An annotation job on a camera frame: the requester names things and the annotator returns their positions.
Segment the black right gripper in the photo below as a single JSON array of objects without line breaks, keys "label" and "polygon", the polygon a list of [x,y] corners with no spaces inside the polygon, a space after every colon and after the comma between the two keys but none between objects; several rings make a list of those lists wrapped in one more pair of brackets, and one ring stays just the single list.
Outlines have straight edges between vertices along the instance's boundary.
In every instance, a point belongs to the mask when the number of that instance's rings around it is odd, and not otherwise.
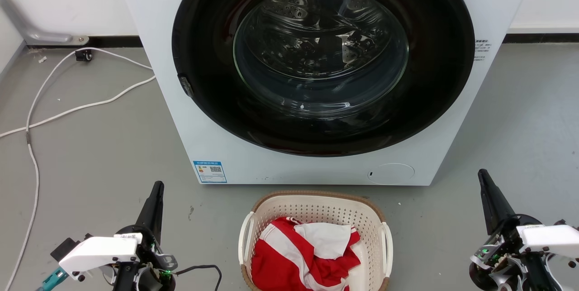
[{"label": "black right gripper", "polygon": [[548,266],[555,254],[523,245],[522,229],[541,227],[540,221],[516,214],[486,169],[478,179],[489,239],[470,258],[472,282],[483,291],[562,291]]}]

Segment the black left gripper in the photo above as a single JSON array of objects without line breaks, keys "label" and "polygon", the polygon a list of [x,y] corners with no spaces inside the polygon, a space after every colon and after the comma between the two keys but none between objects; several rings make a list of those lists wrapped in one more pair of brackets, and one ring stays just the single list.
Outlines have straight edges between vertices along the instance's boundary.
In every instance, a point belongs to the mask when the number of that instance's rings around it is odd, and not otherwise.
[{"label": "black left gripper", "polygon": [[129,260],[115,260],[114,291],[173,291],[176,279],[174,256],[161,251],[163,196],[165,184],[156,181],[139,213],[136,224],[119,230],[117,237],[138,237],[136,255]]}]

